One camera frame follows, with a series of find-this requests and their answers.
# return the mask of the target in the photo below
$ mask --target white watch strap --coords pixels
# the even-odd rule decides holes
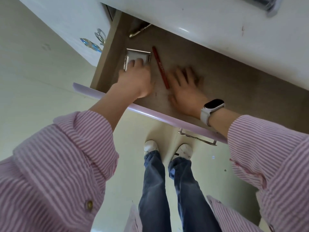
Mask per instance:
[[[207,126],[209,126],[208,118],[210,117],[210,115],[211,115],[210,109],[207,109],[205,107],[201,109],[201,121]]]

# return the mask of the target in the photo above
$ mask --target smartwatch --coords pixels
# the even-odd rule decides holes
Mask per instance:
[[[208,124],[208,119],[211,115],[211,113],[219,110],[220,108],[224,107],[224,101],[222,99],[214,99],[204,105],[204,107],[201,109],[201,121],[206,124],[207,126],[210,126]]]

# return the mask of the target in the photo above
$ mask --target brown button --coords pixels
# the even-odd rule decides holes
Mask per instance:
[[[91,212],[93,208],[93,202],[91,200],[86,201],[85,208],[87,211]]]
[[[272,225],[269,225],[269,229],[270,229],[271,232],[275,232],[275,230],[274,230]]]

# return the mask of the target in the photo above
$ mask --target white floor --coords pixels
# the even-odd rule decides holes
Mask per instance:
[[[0,0],[0,32],[0,159],[4,159],[54,117],[86,110],[96,102],[76,94],[71,86],[73,82],[90,85],[95,67],[18,0]],[[165,166],[180,144],[192,145],[192,171],[203,193],[259,222],[256,189],[233,174],[226,144],[212,147],[179,135],[165,123],[126,111],[114,132],[118,168],[107,183],[94,231],[123,230],[132,202],[138,204],[141,197],[143,144],[149,139],[158,142]],[[172,229],[182,231],[175,189],[168,176],[166,192]]]

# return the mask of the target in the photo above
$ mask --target leg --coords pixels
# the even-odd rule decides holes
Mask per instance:
[[[147,152],[144,157],[146,169],[143,195],[138,205],[143,232],[171,232],[170,209],[165,192],[165,169],[157,144],[150,141],[147,141],[144,147]]]
[[[193,177],[191,161],[188,160],[192,155],[192,149],[187,144],[183,145],[176,152],[179,156],[174,156],[176,158],[168,165],[169,176],[175,184],[183,231],[222,232],[198,182]]]

